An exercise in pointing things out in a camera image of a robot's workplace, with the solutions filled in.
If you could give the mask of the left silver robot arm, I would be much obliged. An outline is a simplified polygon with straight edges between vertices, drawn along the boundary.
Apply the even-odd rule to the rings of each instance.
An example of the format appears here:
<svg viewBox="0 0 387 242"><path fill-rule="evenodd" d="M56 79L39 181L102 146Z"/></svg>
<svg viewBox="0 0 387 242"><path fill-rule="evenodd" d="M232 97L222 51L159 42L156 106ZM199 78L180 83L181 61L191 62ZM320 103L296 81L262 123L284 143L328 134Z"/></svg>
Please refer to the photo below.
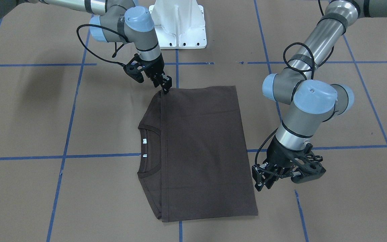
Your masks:
<svg viewBox="0 0 387 242"><path fill-rule="evenodd" d="M270 140L262 164L254 161L254 187L271 189L283 178L295 184L318 178L326 172L322 156L312 152L311 138L321 123L347 112L354 103L352 89L341 84L315 80L316 71L326 63L334 45L360 18L387 18L387 0L332 0L321 10L321 18L304 43L286 47L281 73L268 75L262 84L263 95L289 105Z"/></svg>

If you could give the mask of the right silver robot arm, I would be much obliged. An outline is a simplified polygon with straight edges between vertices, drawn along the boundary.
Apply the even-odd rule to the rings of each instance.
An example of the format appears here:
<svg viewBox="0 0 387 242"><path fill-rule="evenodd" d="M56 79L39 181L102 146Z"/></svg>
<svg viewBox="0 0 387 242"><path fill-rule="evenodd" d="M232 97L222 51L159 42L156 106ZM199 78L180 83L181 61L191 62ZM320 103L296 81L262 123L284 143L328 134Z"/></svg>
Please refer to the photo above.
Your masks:
<svg viewBox="0 0 387 242"><path fill-rule="evenodd" d="M90 34L96 41L133 43L137 53L127 64L114 63L123 67L124 72L138 83L147 76L155 87L161 87L167 94L172 87L172 78L164 72L164 60L155 23L149 9L140 6L136 0L42 0L41 3L56 5L93 15L88 24Z"/></svg>

